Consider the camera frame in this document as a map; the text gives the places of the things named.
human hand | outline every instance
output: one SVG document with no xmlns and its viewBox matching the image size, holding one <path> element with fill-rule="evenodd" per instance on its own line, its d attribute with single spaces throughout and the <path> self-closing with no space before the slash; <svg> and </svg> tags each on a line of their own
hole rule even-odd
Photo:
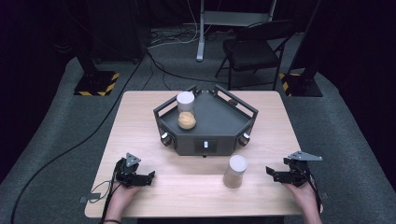
<svg viewBox="0 0 396 224">
<path fill-rule="evenodd" d="M 290 190 L 293 194 L 294 200 L 300 206 L 303 211 L 304 221 L 306 224 L 319 224 L 322 223 L 320 220 L 317 196 L 311 185 L 305 182 L 299 188 L 292 184 L 282 184 L 286 189 Z"/>
<path fill-rule="evenodd" d="M 142 189 L 142 187 L 126 188 L 121 183 L 115 182 L 112 189 L 113 195 L 108 205 L 105 219 L 120 221 L 123 210 L 128 206 L 134 195 L 140 189 Z"/>
</svg>

gray carpet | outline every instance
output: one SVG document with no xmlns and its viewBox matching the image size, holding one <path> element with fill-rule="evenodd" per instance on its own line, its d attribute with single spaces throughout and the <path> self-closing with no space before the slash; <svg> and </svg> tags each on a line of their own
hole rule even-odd
<svg viewBox="0 0 396 224">
<path fill-rule="evenodd" d="M 287 45 L 282 72 L 287 72 L 301 38 L 302 35 L 297 35 Z M 225 81 L 225 72 L 219 79 L 214 78 L 223 59 L 221 40 L 218 37 L 206 41 L 201 63 L 195 61 L 197 41 L 163 45 L 148 51 L 170 73 Z M 73 95 L 82 69 L 76 59 L 67 65 L 47 116 L 0 186 L 0 223 L 10 222 L 22 188 L 45 165 L 46 168 L 35 176 L 22 194 L 15 223 L 97 223 L 98 219 L 85 217 L 85 203 L 80 203 L 79 199 L 91 190 L 121 92 L 166 91 L 168 88 L 181 91 L 190 85 L 207 90 L 215 85 L 164 75 L 147 55 L 140 65 L 117 62 L 96 66 L 99 70 L 120 73 L 115 90 L 105 97 Z M 265 73 L 272 78 L 274 72 Z M 245 80 L 240 76 L 235 81 L 251 79 L 253 77 Z M 328 195 L 323 200 L 324 223 L 395 223 L 396 194 L 355 120 L 332 83 L 321 74 L 316 75 L 316 82 L 323 97 L 287 97 L 279 82 L 276 90 L 281 94 L 301 149 L 324 159 L 310 162 L 320 192 Z M 268 91 L 271 85 L 247 89 Z M 123 222 L 135 223 L 135 219 L 125 218 Z M 303 220 L 301 217 L 286 217 L 285 223 L 303 223 Z"/>
</svg>

hazard striped floor marker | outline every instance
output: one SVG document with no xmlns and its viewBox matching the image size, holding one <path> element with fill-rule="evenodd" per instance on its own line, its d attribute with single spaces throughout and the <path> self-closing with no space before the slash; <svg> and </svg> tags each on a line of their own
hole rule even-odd
<svg viewBox="0 0 396 224">
<path fill-rule="evenodd" d="M 106 82 L 106 84 L 104 84 L 103 86 L 101 86 L 98 90 L 90 90 L 90 87 L 85 86 L 85 87 L 76 87 L 75 89 L 75 95 L 82 95 L 82 96 L 106 96 L 109 95 L 115 85 L 116 85 L 116 81 L 120 76 L 120 73 L 113 73 L 110 74 L 112 76 L 110 76 L 108 78 L 108 81 Z"/>
<path fill-rule="evenodd" d="M 294 77 L 299 77 L 300 76 L 300 74 L 290 74 L 290 75 L 294 76 Z M 283 90 L 285 91 L 286 95 L 287 96 L 292 96 L 292 94 L 290 92 L 290 84 L 288 83 L 288 81 L 286 79 L 286 75 L 283 74 L 283 73 L 280 73 L 279 77 L 280 77 L 280 81 L 282 82 L 282 87 L 283 87 Z"/>
</svg>

black folding chair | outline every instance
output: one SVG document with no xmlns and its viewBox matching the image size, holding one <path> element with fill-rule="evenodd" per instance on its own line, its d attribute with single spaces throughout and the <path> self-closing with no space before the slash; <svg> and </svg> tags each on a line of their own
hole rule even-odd
<svg viewBox="0 0 396 224">
<path fill-rule="evenodd" d="M 230 90 L 232 86 L 236 88 L 242 87 L 232 85 L 232 71 L 253 71 L 253 74 L 255 74 L 259 69 L 276 67 L 274 82 L 253 84 L 273 83 L 274 91 L 282 62 L 283 50 L 286 42 L 294 35 L 295 28 L 296 22 L 294 21 L 259 22 L 244 27 L 234 39 L 224 40 L 223 50 L 226 57 L 221 63 L 216 77 L 221 69 L 228 68 L 228 90 Z M 283 41 L 275 49 L 272 49 L 267 41 L 275 39 L 283 39 Z M 227 60 L 229 61 L 229 66 L 224 67 Z"/>
</svg>

black curtain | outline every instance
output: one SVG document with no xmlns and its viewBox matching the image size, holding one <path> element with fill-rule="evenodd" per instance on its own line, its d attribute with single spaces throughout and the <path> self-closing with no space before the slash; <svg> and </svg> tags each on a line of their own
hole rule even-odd
<svg viewBox="0 0 396 224">
<path fill-rule="evenodd" d="M 319 58 L 318 72 L 338 88 L 396 189 L 394 8 L 394 1 L 322 0 L 292 69 Z"/>
<path fill-rule="evenodd" d="M 0 7 L 0 181 L 35 134 L 73 57 L 58 22 L 50 0 Z"/>
<path fill-rule="evenodd" d="M 296 32 L 305 32 L 318 0 L 277 0 L 274 20 L 297 21 Z"/>
</svg>

